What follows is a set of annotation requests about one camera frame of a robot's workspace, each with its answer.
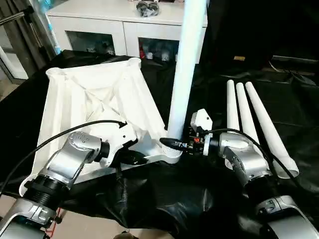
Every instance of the black cable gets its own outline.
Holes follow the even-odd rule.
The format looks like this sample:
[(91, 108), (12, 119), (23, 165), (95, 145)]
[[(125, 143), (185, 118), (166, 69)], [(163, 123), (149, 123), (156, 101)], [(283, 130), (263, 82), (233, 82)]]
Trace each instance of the black cable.
[(46, 140), (45, 142), (43, 142), (42, 144), (40, 144), (36, 149), (32, 150), (26, 157), (24, 157), (22, 160), (19, 161), (19, 163), (17, 163), (15, 165), (15, 167), (11, 170), (11, 172), (8, 174), (8, 176), (6, 177), (5, 181), (2, 183), (1, 185), (1, 189), (0, 189), (0, 197), (3, 194), (3, 191), (6, 187), (6, 185), (8, 184), (11, 176), (14, 174), (14, 172), (21, 166), (21, 164), (23, 164), (30, 156), (32, 156), (35, 152), (37, 152), (39, 149), (41, 149), (42, 147), (46, 146), (48, 143), (50, 143), (51, 141), (55, 140), (56, 138), (59, 138), (67, 133), (70, 133), (74, 130), (77, 130), (79, 128), (85, 127), (85, 126), (89, 126), (92, 124), (97, 124), (97, 123), (117, 123), (120, 125), (120, 127), (124, 126), (125, 123), (120, 122), (120, 121), (116, 121), (116, 120), (97, 120), (97, 121), (92, 121), (92, 122), (88, 122), (88, 123), (84, 123), (78, 126), (75, 126), (73, 128), (67, 129), (51, 138), (49, 138), (48, 140)]

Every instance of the countertop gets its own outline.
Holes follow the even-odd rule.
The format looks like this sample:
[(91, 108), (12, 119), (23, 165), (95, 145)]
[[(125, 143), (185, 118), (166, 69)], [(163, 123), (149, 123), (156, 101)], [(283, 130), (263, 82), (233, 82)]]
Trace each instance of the countertop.
[[(136, 1), (128, 0), (69, 0), (46, 14), (50, 16), (92, 18), (102, 20), (141, 22), (164, 25), (182, 25), (184, 3), (160, 2), (160, 13), (152, 17), (140, 17)], [(207, 27), (205, 15), (203, 27)]]

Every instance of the table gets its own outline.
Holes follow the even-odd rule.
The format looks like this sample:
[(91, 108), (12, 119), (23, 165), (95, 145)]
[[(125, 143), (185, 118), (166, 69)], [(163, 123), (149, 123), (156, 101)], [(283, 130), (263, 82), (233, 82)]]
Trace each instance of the table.
[[(36, 147), (48, 87), (46, 69), (127, 58), (110, 59), (106, 55), (63, 51), (49, 66), (1, 101), (0, 181), (17, 160)], [(142, 61), (142, 73), (166, 125), (174, 71), (175, 64)], [(213, 119), (213, 128), (226, 126), (228, 79), (213, 74), (209, 65), (196, 66), (186, 122), (193, 112), (205, 108)], [(298, 181), (316, 196), (319, 192), (315, 170), (319, 167), (319, 88), (302, 85), (288, 73), (249, 71), (246, 77), (235, 79), (238, 81), (254, 82), (290, 156), (300, 169)], [(256, 128), (262, 135), (258, 124)], [(264, 138), (260, 142), (267, 146)], [(30, 173), (31, 166), (30, 159), (19, 168), (7, 194), (17, 195), (18, 186)], [(309, 208), (305, 195), (289, 180), (281, 182), (281, 190), (292, 195), (301, 209), (317, 220), (318, 215)], [(114, 219), (127, 228), (158, 228), (175, 238), (198, 237), (199, 234), (257, 238), (259, 226), (253, 209), (242, 196), (241, 186), (217, 155), (208, 158), (184, 155), (176, 165), (156, 162), (124, 171), (121, 181), (117, 181), (115, 175), (107, 175), (77, 184), (62, 207), (88, 216)]]

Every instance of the white cabinet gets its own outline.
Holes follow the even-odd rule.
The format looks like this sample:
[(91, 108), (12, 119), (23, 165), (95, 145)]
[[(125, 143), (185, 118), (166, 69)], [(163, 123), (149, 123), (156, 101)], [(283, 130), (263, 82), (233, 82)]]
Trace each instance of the white cabinet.
[[(199, 44), (200, 47), (197, 53), (197, 62), (199, 62), (200, 59), (205, 31), (206, 27), (203, 27)], [(141, 46), (142, 50), (145, 50), (144, 45), (147, 45), (147, 48), (153, 48), (153, 50), (148, 49), (152, 54), (156, 54), (155, 51), (158, 51), (156, 48), (161, 47), (162, 49), (165, 49), (165, 45), (169, 51), (177, 53), (181, 26), (124, 22), (124, 32), (128, 56), (139, 57)]]
[(116, 55), (126, 55), (123, 23), (100, 19), (49, 17), (61, 50), (106, 53), (114, 48)]
[[(151, 52), (155, 58), (162, 59), (169, 51), (169, 60), (175, 60), (184, 3), (160, 2), (159, 6), (158, 16), (140, 17), (135, 1), (68, 0), (49, 10), (47, 16), (61, 50), (106, 53), (114, 46), (116, 55), (140, 57)], [(207, 16), (197, 62), (206, 27)]]

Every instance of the red component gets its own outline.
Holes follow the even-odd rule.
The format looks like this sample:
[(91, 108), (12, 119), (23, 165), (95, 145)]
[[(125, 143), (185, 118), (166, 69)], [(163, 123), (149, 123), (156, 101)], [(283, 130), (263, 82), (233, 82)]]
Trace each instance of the red component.
[(145, 55), (145, 52), (143, 51), (141, 43), (140, 43), (140, 58), (141, 59), (145, 59), (146, 58), (146, 55)]

